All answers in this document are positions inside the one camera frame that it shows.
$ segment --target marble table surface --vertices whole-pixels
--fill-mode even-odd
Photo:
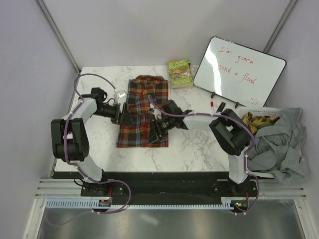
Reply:
[[[191,68],[192,74],[198,66]],[[124,66],[124,67],[84,67],[82,74],[95,73],[110,80],[118,90],[127,92],[128,80],[138,75],[161,75],[168,78],[166,66]],[[94,76],[80,78],[77,90],[89,94],[92,87],[100,87],[113,96],[113,89],[102,79]],[[173,99],[184,111],[211,113],[210,93],[193,87],[191,89],[169,89],[169,99]],[[221,102],[233,109],[234,103],[215,96],[214,109]],[[95,163],[105,171],[135,172],[184,172],[184,171],[228,171],[227,154],[219,146],[211,131],[172,129],[168,133],[167,148],[116,148],[119,126],[110,119],[92,116],[85,124],[90,142],[90,155]],[[55,171],[76,171],[58,159]]]

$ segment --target white wall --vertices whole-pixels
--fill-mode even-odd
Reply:
[[[301,107],[308,128],[303,147],[311,177],[305,185],[313,215],[319,223],[319,1],[301,0],[271,49],[287,66],[269,97],[268,105]]]
[[[78,65],[199,64],[213,36],[263,50],[289,0],[44,0]]]
[[[33,0],[0,7],[0,237],[22,237],[52,159],[50,122],[66,113],[70,64]]]

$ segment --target book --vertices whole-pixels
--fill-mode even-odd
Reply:
[[[167,68],[172,88],[191,88],[193,86],[193,78],[187,59],[169,61]]]

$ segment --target red marker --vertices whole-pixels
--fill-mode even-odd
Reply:
[[[214,111],[214,102],[213,101],[210,102],[210,106],[211,106],[212,113],[215,113],[215,111]]]

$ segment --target plaid shirt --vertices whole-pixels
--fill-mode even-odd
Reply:
[[[162,76],[137,76],[129,80],[126,103],[136,122],[136,126],[120,126],[116,147],[168,147],[168,137],[152,144],[146,144],[150,132],[149,113],[151,95],[157,106],[161,107],[168,100],[168,84]]]

